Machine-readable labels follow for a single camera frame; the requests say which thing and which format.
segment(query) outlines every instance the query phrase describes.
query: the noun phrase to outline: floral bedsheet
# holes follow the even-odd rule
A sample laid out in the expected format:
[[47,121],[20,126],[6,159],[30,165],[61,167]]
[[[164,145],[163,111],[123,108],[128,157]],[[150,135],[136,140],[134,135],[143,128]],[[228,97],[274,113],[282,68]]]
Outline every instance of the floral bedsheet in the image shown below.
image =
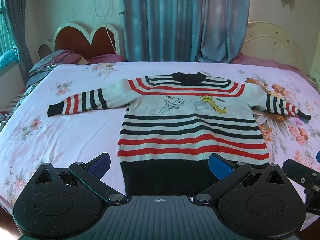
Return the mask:
[[[76,161],[88,162],[108,152],[111,168],[101,179],[125,193],[117,160],[117,142],[124,108],[88,111],[71,116],[47,117],[49,105],[76,93],[106,87],[120,79],[175,72],[202,72],[254,83],[265,91],[296,105],[311,115],[308,123],[253,109],[270,153],[270,162],[282,166],[289,158],[320,172],[320,95],[298,74],[282,69],[252,65],[195,62],[119,62],[112,64],[60,65],[28,95],[0,133],[0,204],[9,212],[41,163],[56,168]],[[303,187],[293,183],[305,201]],[[307,216],[303,228],[317,219]]]

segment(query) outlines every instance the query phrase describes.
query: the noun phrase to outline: blue curtain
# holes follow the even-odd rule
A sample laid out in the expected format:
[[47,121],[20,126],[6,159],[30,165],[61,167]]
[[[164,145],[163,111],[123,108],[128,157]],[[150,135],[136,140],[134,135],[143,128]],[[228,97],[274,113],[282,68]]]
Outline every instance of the blue curtain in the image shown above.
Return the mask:
[[199,62],[228,63],[240,52],[247,32],[250,0],[204,0]]
[[0,14],[0,56],[10,49],[14,49],[14,46],[5,25],[3,14]]
[[22,79],[28,82],[28,72],[33,67],[25,38],[26,0],[0,0],[4,21],[15,45]]
[[203,0],[124,0],[128,61],[194,61]]

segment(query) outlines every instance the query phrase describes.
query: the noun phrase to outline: electrical cord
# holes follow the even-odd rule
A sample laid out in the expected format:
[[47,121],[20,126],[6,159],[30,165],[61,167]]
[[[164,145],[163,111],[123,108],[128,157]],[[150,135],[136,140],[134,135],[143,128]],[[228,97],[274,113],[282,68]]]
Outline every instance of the electrical cord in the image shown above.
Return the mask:
[[109,12],[110,12],[110,10],[111,10],[111,7],[112,7],[112,1],[111,1],[111,0],[109,0],[109,2],[110,2],[109,10],[108,10],[108,12],[107,12],[106,14],[104,14],[103,9],[102,9],[102,7],[101,7],[100,0],[98,0],[98,3],[99,3],[99,6],[100,6],[100,9],[101,9],[102,14],[103,14],[103,15],[101,16],[101,15],[98,15],[98,13],[97,13],[96,0],[94,0],[94,11],[95,11],[95,13],[96,13],[96,15],[97,15],[98,17],[103,18],[104,23],[105,23],[105,25],[106,25],[106,32],[107,32],[107,35],[108,35],[108,37],[109,37],[109,39],[110,39],[110,42],[111,42],[111,45],[112,45],[113,49],[115,50],[115,53],[116,53],[116,48],[115,48],[115,46],[113,45],[112,39],[111,39],[111,37],[110,37],[110,35],[109,35],[109,32],[108,32],[108,26],[107,26],[107,21],[106,21],[106,18],[105,18],[105,17],[109,14]]

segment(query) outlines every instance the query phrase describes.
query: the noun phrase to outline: sweater collar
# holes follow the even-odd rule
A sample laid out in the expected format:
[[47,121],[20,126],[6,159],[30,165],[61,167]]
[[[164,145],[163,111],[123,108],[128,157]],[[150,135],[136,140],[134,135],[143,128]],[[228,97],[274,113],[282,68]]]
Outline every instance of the sweater collar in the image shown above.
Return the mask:
[[183,83],[185,85],[195,86],[206,79],[206,75],[198,72],[197,74],[184,74],[181,72],[171,74],[173,80]]

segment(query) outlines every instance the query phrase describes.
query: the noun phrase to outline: yellow cartoon figure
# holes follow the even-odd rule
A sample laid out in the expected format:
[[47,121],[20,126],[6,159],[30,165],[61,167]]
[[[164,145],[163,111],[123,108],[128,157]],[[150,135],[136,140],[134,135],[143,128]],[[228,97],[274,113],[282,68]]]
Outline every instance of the yellow cartoon figure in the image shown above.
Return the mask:
[[209,103],[210,106],[214,109],[214,111],[218,112],[219,114],[226,114],[227,109],[224,107],[223,109],[220,109],[217,104],[213,101],[213,97],[211,96],[202,96],[200,98],[204,103]]

